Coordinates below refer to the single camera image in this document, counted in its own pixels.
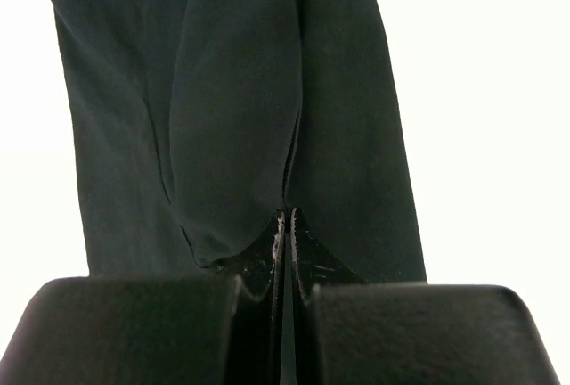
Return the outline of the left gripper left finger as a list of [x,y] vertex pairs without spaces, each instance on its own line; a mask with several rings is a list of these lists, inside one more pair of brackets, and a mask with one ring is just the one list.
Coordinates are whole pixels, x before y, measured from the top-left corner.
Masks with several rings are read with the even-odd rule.
[[276,384],[285,216],[200,277],[43,285],[9,344],[12,384]]

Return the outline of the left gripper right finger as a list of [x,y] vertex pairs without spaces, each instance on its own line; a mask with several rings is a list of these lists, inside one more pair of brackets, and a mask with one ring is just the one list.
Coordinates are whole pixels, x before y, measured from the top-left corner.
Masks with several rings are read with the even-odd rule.
[[300,384],[555,384],[525,302],[498,285],[367,283],[290,219]]

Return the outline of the black t shirt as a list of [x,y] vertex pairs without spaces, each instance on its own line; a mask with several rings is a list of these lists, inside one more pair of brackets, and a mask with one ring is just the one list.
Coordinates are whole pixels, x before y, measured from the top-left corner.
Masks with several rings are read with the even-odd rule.
[[377,0],[51,0],[94,276],[227,267],[278,212],[426,271]]

